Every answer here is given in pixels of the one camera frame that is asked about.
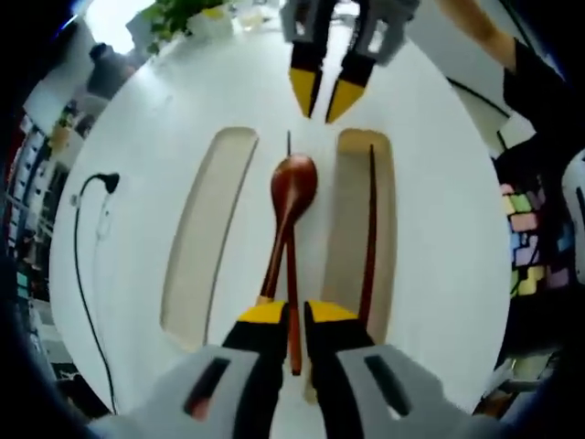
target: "wooden utensil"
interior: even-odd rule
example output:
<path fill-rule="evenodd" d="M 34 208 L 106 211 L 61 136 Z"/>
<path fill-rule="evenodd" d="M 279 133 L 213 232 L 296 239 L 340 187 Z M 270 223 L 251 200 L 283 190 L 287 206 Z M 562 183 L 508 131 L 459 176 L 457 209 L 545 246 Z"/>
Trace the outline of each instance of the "wooden utensil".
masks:
<path fill-rule="evenodd" d="M 272 205 L 276 216 L 276 235 L 261 294 L 256 302 L 266 304 L 274 299 L 281 268 L 284 244 L 287 245 L 287 289 L 289 298 L 289 347 L 291 370 L 300 375 L 303 366 L 301 323 L 296 283 L 296 250 L 294 224 L 311 205 L 317 190 L 317 169 L 306 155 L 291 155 L 291 133 L 287 135 L 287 157 L 272 175 Z"/>
<path fill-rule="evenodd" d="M 369 308 L 372 305 L 372 288 L 374 287 L 374 271 L 376 269 L 376 228 L 378 216 L 378 192 L 376 188 L 376 160 L 374 146 L 369 147 L 369 225 L 367 229 L 366 266 L 364 268 L 364 282 L 362 295 L 359 300 L 357 317 L 367 327 Z"/>
<path fill-rule="evenodd" d="M 291 132 L 286 135 L 286 155 L 291 156 Z M 291 371 L 294 376 L 301 375 L 303 353 L 301 351 L 301 320 L 299 317 L 299 295 L 296 287 L 296 247 L 294 226 L 286 242 L 286 276 L 289 296 L 289 349 L 291 350 Z"/>
<path fill-rule="evenodd" d="M 274 171 L 271 193 L 276 216 L 276 235 L 258 303 L 267 303 L 274 299 L 284 244 L 290 240 L 294 223 L 313 202 L 316 190 L 317 169 L 307 155 L 286 157 Z"/>
<path fill-rule="evenodd" d="M 378 344 L 383 343 L 388 334 L 398 236 L 394 161 L 391 143 L 385 134 L 346 129 L 338 137 L 333 212 L 321 300 L 335 302 L 359 314 L 368 235 L 371 230 L 373 232 L 370 222 L 374 220 L 369 214 L 373 208 L 371 145 L 376 162 L 376 275 L 367 332 Z"/>

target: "black power cable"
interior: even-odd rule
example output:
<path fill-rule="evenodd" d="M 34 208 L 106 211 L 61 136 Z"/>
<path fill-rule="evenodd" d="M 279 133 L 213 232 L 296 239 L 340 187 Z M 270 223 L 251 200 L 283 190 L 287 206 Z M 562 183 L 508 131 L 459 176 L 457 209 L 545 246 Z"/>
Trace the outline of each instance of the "black power cable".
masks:
<path fill-rule="evenodd" d="M 90 310 L 88 309 L 88 304 L 85 300 L 85 294 L 83 293 L 83 287 L 81 286 L 81 276 L 80 276 L 80 266 L 79 266 L 79 255 L 78 255 L 78 226 L 80 223 L 80 212 L 81 212 L 81 199 L 83 197 L 83 192 L 85 192 L 86 187 L 92 180 L 101 180 L 103 181 L 106 190 L 109 194 L 112 194 L 114 190 L 118 187 L 118 182 L 120 181 L 119 174 L 94 174 L 93 176 L 88 177 L 83 186 L 81 187 L 80 194 L 77 200 L 77 210 L 75 212 L 75 225 L 73 227 L 73 257 L 75 259 L 75 274 L 77 275 L 77 286 L 80 289 L 80 297 L 81 302 L 83 303 L 83 309 L 85 310 L 85 315 L 88 318 L 88 322 L 90 323 L 91 334 L 93 335 L 93 339 L 95 344 L 100 352 L 101 361 L 103 362 L 103 367 L 106 370 L 106 376 L 108 378 L 108 387 L 110 390 L 110 399 L 112 400 L 112 412 L 117 414 L 116 412 L 116 404 L 114 402 L 114 391 L 113 391 L 113 381 L 112 381 L 112 373 L 110 372 L 110 366 L 108 365 L 108 361 L 106 356 L 103 353 L 101 348 L 100 341 L 98 340 L 98 336 L 95 332 L 95 327 L 93 326 L 93 322 L 91 321 Z"/>

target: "spoon handle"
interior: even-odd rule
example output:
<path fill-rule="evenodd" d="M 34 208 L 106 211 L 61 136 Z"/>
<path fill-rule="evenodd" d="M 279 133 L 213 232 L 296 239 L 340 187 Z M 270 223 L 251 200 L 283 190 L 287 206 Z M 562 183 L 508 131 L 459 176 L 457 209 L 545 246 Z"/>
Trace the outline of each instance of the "spoon handle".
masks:
<path fill-rule="evenodd" d="M 286 242 L 286 271 L 289 296 L 289 348 L 293 375 L 301 375 L 303 353 L 301 351 L 301 323 L 299 320 L 299 298 L 296 285 L 296 250 L 294 226 Z"/>
<path fill-rule="evenodd" d="M 281 269 L 282 252 L 284 251 L 285 237 L 284 224 L 279 225 L 274 236 L 274 245 L 272 246 L 272 253 L 270 261 L 268 262 L 268 269 L 264 276 L 264 282 L 258 298 L 259 303 L 272 302 L 276 294 L 276 283 L 278 282 L 278 273 Z"/>

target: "red-brown chopstick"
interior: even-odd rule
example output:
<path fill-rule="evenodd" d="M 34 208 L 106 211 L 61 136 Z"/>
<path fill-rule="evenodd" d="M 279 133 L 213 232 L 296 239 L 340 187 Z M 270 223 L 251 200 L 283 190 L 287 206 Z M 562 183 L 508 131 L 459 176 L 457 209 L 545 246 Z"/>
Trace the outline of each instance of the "red-brown chopstick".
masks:
<path fill-rule="evenodd" d="M 376 234 L 378 224 L 378 191 L 376 187 L 376 160 L 374 146 L 369 147 L 369 226 L 367 230 L 366 266 L 364 268 L 364 282 L 362 295 L 359 301 L 358 318 L 367 326 L 369 308 L 372 305 L 372 290 L 374 287 L 374 271 L 376 269 Z"/>
<path fill-rule="evenodd" d="M 300 375 L 303 366 L 301 351 L 301 323 L 299 318 L 299 298 L 296 286 L 296 250 L 294 247 L 294 229 L 286 242 L 286 271 L 289 296 L 289 348 L 291 350 L 291 370 L 293 375 Z"/>

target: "wooden spoon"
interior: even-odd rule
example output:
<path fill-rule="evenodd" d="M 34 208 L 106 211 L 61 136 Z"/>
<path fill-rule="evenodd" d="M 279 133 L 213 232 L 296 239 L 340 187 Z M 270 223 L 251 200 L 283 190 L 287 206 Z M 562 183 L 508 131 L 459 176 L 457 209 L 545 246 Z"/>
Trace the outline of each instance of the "wooden spoon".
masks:
<path fill-rule="evenodd" d="M 311 205 L 317 190 L 317 170 L 306 155 L 291 155 L 291 137 L 288 136 L 288 156 L 272 175 L 272 205 L 276 216 L 274 245 L 258 304 L 274 299 L 276 283 L 282 262 L 284 245 L 287 245 L 287 286 L 289 296 L 289 346 L 293 375 L 300 375 L 303 365 L 301 329 L 296 287 L 296 254 L 294 224 Z"/>
<path fill-rule="evenodd" d="M 272 205 L 276 216 L 276 236 L 259 302 L 270 302 L 276 292 L 284 244 L 294 224 L 311 205 L 317 191 L 317 169 L 307 155 L 291 155 L 278 165 L 272 175 Z"/>

